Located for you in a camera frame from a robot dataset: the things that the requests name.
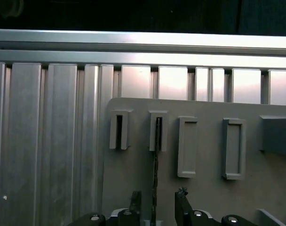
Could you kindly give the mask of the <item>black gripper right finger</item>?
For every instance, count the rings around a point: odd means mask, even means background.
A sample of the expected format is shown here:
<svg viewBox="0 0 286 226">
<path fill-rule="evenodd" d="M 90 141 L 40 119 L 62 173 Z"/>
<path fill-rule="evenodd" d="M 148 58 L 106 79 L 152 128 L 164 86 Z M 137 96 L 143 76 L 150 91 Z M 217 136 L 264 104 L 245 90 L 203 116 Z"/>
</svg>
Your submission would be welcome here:
<svg viewBox="0 0 286 226">
<path fill-rule="evenodd" d="M 194 210 L 186 198 L 187 188 L 175 192 L 175 221 L 178 226 L 250 226 L 251 222 L 238 215 L 223 216 L 215 220 L 208 212 Z"/>
</svg>

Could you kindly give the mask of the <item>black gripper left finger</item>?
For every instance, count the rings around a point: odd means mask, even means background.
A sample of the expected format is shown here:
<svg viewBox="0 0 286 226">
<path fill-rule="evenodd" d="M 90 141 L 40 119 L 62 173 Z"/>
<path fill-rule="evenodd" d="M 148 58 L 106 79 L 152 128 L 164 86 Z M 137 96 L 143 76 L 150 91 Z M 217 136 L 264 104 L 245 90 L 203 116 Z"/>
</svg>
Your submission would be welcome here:
<svg viewBox="0 0 286 226">
<path fill-rule="evenodd" d="M 101 213 L 88 213 L 72 221 L 68 226 L 140 226 L 142 192 L 133 191 L 129 208 L 113 210 L 106 218 Z"/>
</svg>

